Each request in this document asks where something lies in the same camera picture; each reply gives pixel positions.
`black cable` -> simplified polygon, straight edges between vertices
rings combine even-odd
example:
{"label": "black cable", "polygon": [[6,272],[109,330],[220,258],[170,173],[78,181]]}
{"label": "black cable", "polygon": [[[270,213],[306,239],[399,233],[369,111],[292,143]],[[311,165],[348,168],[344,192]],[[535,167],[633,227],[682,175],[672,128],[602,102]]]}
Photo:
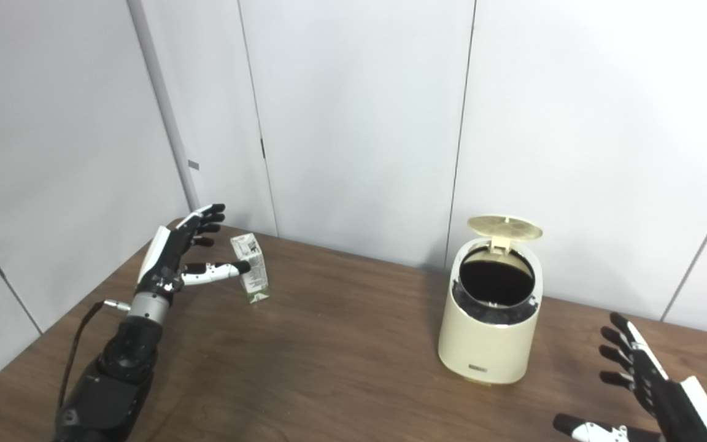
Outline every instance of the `black cable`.
{"label": "black cable", "polygon": [[78,350],[78,344],[81,342],[81,333],[83,333],[83,328],[87,326],[87,323],[95,316],[95,313],[103,308],[104,303],[97,302],[92,308],[87,311],[84,317],[81,319],[81,324],[78,324],[78,330],[75,331],[75,338],[72,341],[72,347],[70,347],[70,355],[67,359],[67,365],[64,366],[64,377],[61,380],[61,387],[59,388],[59,400],[58,406],[56,407],[56,415],[59,415],[62,406],[64,405],[64,394],[67,392],[67,382],[70,378],[70,371],[72,370],[72,362],[75,360],[75,351]]}

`brown tabletop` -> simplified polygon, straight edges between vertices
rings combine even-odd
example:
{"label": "brown tabletop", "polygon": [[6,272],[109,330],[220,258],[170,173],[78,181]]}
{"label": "brown tabletop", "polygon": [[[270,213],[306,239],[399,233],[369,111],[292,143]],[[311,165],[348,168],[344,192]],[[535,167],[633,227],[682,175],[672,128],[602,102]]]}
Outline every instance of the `brown tabletop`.
{"label": "brown tabletop", "polygon": [[[218,246],[190,261],[230,261]],[[608,312],[545,298],[530,366],[512,386],[444,368],[436,343],[447,276],[258,235],[272,297],[247,304],[238,280],[186,287],[165,323],[152,392],[129,441],[568,440],[557,412],[653,428],[598,355]],[[145,249],[0,372],[0,442],[45,442],[79,319],[93,302],[129,301]],[[71,384],[121,313],[87,327]],[[707,391],[707,333],[633,318],[668,374]]]}

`cream trash can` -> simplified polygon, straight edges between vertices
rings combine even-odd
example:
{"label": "cream trash can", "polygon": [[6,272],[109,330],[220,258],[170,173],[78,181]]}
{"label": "cream trash can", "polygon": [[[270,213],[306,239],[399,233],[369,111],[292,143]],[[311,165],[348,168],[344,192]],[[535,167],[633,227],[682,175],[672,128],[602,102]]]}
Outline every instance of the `cream trash can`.
{"label": "cream trash can", "polygon": [[484,238],[463,246],[446,296],[438,355],[448,369],[487,384],[510,384],[528,369],[542,302],[542,268],[518,241],[541,237],[524,219],[482,215],[468,226]]}

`robotic hand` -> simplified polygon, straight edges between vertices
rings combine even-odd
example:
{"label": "robotic hand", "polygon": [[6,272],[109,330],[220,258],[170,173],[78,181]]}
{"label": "robotic hand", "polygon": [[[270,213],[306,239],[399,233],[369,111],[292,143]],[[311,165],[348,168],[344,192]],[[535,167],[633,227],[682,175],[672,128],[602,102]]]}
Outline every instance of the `robotic hand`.
{"label": "robotic hand", "polygon": [[[54,442],[123,442],[129,437],[152,385],[163,319],[183,285],[204,284],[250,271],[247,261],[187,264],[191,246],[213,246],[204,233],[219,232],[224,204],[190,213],[174,229],[160,227],[146,252],[132,305],[106,300],[95,304],[81,321],[64,372],[56,412]],[[64,390],[84,325],[103,305],[126,311],[118,331],[101,355],[84,370],[67,401]]]}
{"label": "robotic hand", "polygon": [[611,322],[617,330],[602,327],[601,335],[616,347],[601,345],[600,353],[628,374],[603,371],[600,378],[633,392],[637,402],[656,418],[662,433],[586,422],[567,414],[556,415],[555,429],[581,442],[707,442],[707,394],[697,378],[674,382],[628,319],[612,313]]}

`open lid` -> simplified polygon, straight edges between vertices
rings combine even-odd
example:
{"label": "open lid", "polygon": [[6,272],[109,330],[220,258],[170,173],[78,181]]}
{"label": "open lid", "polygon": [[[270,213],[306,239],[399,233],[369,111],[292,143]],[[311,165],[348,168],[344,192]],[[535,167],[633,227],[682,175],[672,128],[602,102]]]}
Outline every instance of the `open lid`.
{"label": "open lid", "polygon": [[525,219],[508,215],[480,215],[468,219],[477,235],[492,237],[490,251],[508,254],[511,241],[531,241],[542,236],[542,229]]}

